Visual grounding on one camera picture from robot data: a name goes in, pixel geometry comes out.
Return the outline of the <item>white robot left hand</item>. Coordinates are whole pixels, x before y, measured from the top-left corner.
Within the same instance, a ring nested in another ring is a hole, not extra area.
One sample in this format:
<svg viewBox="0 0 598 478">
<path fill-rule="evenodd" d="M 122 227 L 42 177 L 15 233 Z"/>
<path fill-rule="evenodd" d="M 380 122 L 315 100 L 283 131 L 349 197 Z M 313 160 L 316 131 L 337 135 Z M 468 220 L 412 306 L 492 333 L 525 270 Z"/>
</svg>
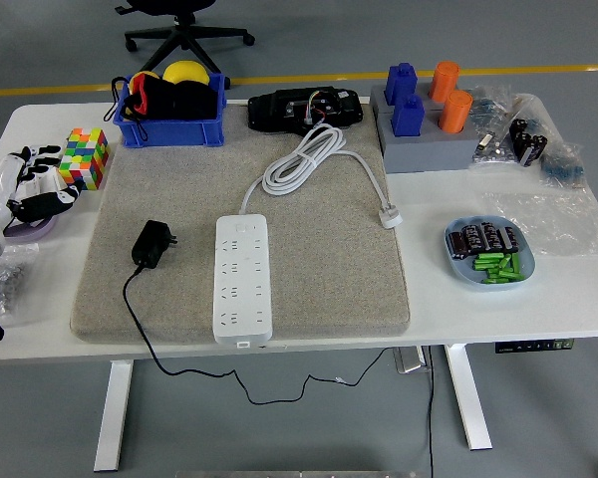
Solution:
<svg viewBox="0 0 598 478">
<path fill-rule="evenodd" d="M 13 225 L 36 227 L 68 211 L 85 181 L 62 178 L 57 145 L 25 146 L 0 161 L 0 237 Z"/>
</svg>

